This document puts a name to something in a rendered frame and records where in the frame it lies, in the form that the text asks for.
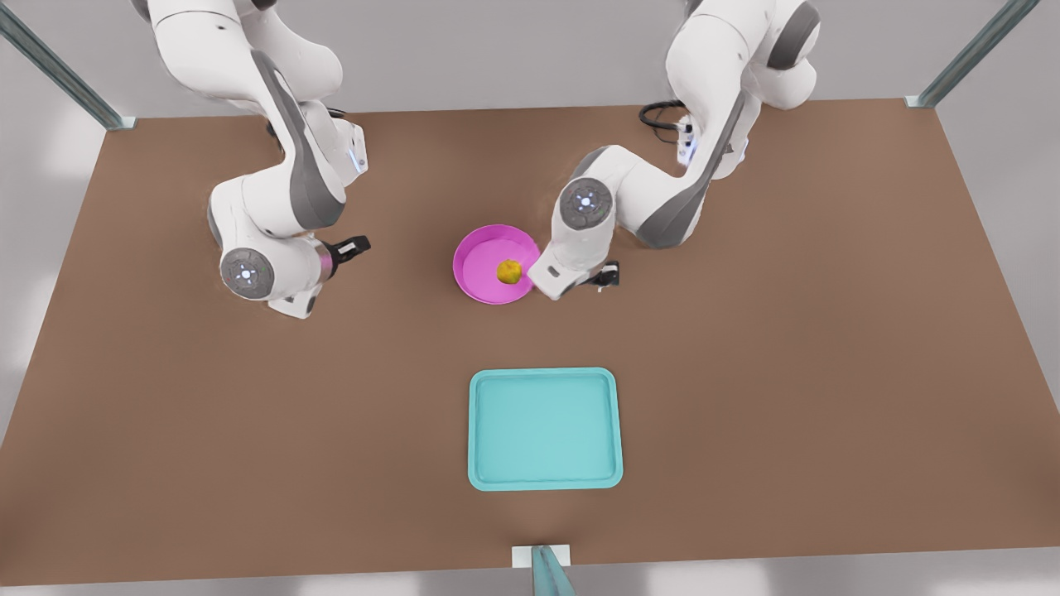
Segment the magenta round plate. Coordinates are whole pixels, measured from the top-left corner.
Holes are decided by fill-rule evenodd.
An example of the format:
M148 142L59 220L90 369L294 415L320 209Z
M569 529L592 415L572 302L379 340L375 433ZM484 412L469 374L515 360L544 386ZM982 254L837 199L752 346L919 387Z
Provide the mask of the magenta round plate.
M525 231L510 225L488 225L462 238L453 256L455 283L470 298L485 305L507 305L519 301L534 288L529 268L541 249ZM519 282L507 284L497 271L506 261L522 268Z

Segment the teal rectangular tray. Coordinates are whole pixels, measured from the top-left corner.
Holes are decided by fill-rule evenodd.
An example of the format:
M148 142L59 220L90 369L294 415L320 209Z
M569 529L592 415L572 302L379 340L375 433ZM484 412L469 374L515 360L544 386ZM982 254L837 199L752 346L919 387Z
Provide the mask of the teal rectangular tray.
M610 489L624 477L605 368L482 370L467 411L467 478L482 492Z

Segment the silver frame post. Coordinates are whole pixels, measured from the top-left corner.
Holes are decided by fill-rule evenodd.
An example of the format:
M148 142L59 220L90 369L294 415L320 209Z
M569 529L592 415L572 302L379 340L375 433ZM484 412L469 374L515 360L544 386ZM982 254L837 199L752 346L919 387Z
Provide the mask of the silver frame post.
M534 596L578 596L567 573L570 546L514 546L511 561L514 569L531 569Z
M980 27L973 38L964 46L943 68L932 78L920 94L904 97L911 109L935 109L966 76L1005 38L1042 0L1006 0L995 15Z
M14 46L46 78L56 84L85 113L89 113L106 132L132 132L135 117L121 116L98 92L80 78L61 58L26 27L4 0L0 0L0 36Z

